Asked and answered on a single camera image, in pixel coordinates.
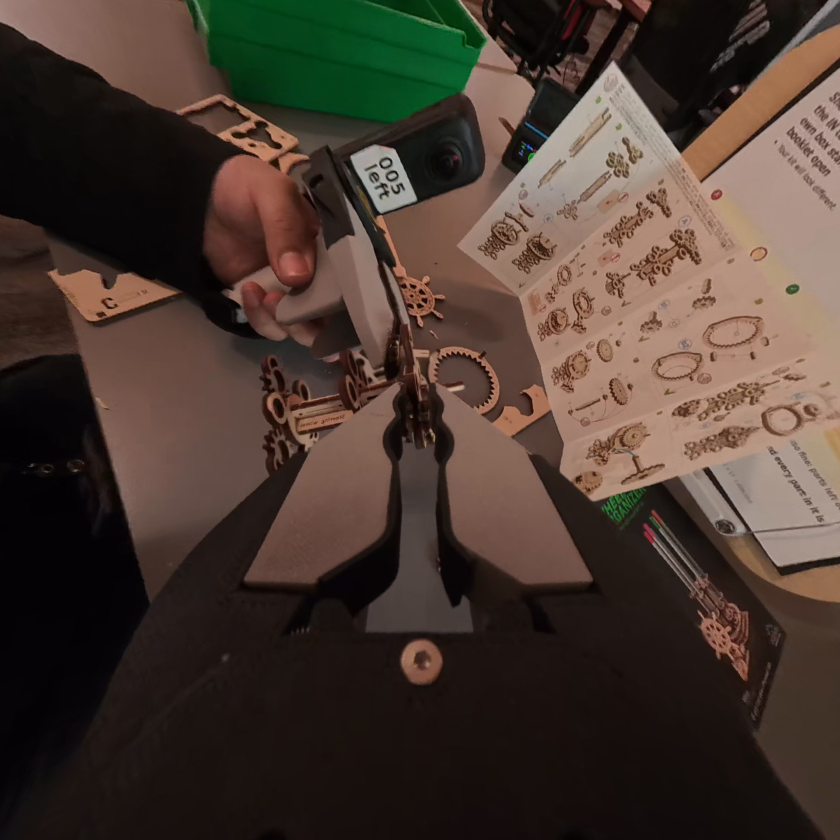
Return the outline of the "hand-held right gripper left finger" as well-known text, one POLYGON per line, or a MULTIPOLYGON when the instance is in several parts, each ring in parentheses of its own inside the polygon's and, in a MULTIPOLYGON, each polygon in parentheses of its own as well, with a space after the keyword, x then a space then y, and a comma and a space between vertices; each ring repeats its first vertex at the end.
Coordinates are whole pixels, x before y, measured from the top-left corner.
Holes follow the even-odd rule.
POLYGON ((357 614, 396 578, 402 520, 399 384, 305 456, 244 583, 357 614))

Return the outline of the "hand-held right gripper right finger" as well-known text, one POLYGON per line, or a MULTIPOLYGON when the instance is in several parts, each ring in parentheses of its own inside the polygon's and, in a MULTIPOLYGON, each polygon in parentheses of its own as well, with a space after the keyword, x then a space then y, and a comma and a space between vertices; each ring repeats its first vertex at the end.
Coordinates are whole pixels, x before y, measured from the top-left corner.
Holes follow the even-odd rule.
POLYGON ((589 589, 592 574, 529 452, 443 388, 434 405, 437 555, 452 606, 589 589))

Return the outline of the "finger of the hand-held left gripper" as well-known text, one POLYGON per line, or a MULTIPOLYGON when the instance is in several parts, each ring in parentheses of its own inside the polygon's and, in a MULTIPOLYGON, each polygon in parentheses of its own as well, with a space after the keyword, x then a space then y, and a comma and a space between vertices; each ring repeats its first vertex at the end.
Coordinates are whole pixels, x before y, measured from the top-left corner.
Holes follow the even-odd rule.
POLYGON ((374 368, 395 377, 400 365, 395 280, 354 207, 345 210, 350 234, 326 247, 327 274, 337 282, 342 298, 339 310, 327 316, 326 354, 360 348, 374 368))

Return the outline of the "wooden gear model assembly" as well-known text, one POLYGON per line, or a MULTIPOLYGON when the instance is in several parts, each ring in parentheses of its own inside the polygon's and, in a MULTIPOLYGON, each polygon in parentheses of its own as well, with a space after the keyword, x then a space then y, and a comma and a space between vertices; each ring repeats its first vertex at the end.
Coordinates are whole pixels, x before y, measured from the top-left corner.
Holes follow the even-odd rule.
POLYGON ((261 362, 262 413, 269 425, 262 449, 266 471, 275 474, 292 456, 307 453, 322 434, 340 426, 388 387, 400 382, 376 369, 363 351, 339 353, 337 394, 315 397, 302 379, 288 381, 275 355, 261 362))

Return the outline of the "person's left forearm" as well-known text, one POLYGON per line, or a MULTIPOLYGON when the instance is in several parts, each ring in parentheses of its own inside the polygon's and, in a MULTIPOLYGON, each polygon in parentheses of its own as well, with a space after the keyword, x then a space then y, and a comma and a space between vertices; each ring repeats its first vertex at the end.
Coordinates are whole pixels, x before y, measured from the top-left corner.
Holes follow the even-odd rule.
POLYGON ((203 254, 230 159, 256 162, 173 112, 1 26, 1 212, 158 280, 220 329, 254 338, 203 254))

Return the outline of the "black model kit box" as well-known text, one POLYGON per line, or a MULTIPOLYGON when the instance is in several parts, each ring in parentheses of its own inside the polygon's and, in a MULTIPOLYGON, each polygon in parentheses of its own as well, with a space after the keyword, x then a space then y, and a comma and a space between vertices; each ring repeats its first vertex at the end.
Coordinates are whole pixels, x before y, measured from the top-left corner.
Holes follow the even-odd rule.
POLYGON ((782 625, 665 486, 631 489, 595 504, 657 573, 757 731, 781 661, 782 625))

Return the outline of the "person's left hand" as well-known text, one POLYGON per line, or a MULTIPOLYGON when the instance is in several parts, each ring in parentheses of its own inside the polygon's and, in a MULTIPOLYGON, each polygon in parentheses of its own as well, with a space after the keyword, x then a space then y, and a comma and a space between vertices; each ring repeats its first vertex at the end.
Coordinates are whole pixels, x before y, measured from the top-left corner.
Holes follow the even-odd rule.
POLYGON ((276 320, 284 293, 266 290, 247 277, 271 268, 288 289, 304 287, 317 267, 319 219, 294 181, 251 155, 228 159, 218 169, 209 197, 203 254, 229 287, 239 287, 249 325, 263 338, 292 338, 311 347, 322 321, 285 329, 276 320))

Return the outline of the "wooden ship wheel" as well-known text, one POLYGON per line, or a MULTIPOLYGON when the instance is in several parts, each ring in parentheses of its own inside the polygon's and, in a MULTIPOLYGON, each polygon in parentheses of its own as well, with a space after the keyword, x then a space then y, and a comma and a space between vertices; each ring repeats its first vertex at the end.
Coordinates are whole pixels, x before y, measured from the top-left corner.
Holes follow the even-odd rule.
POLYGON ((416 325, 420 329, 424 326, 424 319, 428 316, 435 316, 439 319, 443 317, 436 310, 436 306, 439 301, 446 299, 446 295, 434 293, 430 287, 430 282, 429 276, 424 276, 422 279, 401 276, 397 279, 408 314, 415 318, 416 325))

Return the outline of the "green plastic storage bin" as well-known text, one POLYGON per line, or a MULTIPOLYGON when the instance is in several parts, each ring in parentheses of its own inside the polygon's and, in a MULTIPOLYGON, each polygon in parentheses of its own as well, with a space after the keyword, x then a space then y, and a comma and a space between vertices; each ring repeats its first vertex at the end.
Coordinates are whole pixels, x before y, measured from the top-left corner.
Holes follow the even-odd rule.
POLYGON ((187 1, 238 101, 391 123, 462 92, 486 43, 457 1, 187 1))

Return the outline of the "black handheld device with screen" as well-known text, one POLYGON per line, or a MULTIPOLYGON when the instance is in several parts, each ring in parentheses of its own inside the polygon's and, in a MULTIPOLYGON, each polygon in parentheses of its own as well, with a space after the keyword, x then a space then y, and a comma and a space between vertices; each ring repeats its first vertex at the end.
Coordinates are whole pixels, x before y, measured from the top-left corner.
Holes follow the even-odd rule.
POLYGON ((558 81, 550 77, 541 79, 520 122, 508 130, 511 138, 501 158, 502 164, 510 172, 520 172, 578 101, 578 96, 558 81))

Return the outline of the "black office chair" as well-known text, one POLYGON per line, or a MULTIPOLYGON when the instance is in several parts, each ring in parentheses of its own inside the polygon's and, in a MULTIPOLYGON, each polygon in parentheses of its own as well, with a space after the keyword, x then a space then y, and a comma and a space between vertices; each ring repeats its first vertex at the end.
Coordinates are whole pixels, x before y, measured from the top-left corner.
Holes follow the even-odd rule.
POLYGON ((819 12, 812 1, 655 1, 620 63, 682 151, 819 12))
POLYGON ((535 88, 568 56, 585 56, 595 15, 614 9, 608 1, 484 1, 488 36, 518 60, 517 74, 535 88))

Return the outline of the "folded paper instruction sheet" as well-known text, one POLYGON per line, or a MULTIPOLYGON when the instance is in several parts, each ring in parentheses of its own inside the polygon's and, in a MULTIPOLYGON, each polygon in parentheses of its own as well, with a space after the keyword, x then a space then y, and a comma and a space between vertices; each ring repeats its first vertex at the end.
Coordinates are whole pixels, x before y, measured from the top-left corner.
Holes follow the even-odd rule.
POLYGON ((815 359, 711 177, 612 63, 459 244, 519 299, 591 499, 760 452, 815 359))

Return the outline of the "white instruction booklet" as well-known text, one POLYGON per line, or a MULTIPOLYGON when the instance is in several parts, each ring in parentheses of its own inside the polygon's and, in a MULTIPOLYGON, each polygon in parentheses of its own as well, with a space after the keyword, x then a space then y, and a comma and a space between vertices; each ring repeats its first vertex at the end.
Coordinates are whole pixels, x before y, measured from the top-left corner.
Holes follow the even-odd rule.
MULTIPOLYGON (((762 76, 684 153, 693 172, 704 178, 718 170, 794 102, 834 73, 839 62, 839 25, 804 39, 780 56, 762 76)), ((730 564, 749 570, 785 592, 816 602, 839 602, 837 565, 783 576, 751 535, 725 535, 711 523, 688 489, 676 480, 668 489, 701 526, 730 564)))

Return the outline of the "wooden offcut frame with cutouts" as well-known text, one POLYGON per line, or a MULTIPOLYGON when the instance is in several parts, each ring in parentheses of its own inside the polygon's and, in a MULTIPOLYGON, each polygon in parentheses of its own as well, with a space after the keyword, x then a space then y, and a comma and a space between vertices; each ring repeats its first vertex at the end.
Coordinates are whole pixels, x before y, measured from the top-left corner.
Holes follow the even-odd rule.
POLYGON ((287 175, 310 162, 309 155, 301 152, 297 137, 223 93, 175 113, 287 175))

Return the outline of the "lettered wooden offcut frame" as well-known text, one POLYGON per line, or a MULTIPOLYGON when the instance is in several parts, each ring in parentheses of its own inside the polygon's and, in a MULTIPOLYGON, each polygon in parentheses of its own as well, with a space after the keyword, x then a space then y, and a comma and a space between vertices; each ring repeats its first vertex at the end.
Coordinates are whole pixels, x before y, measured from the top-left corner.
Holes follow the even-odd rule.
POLYGON ((101 323, 181 296, 179 290, 132 273, 118 274, 111 287, 104 276, 89 269, 62 274, 48 272, 58 289, 89 323, 101 323))

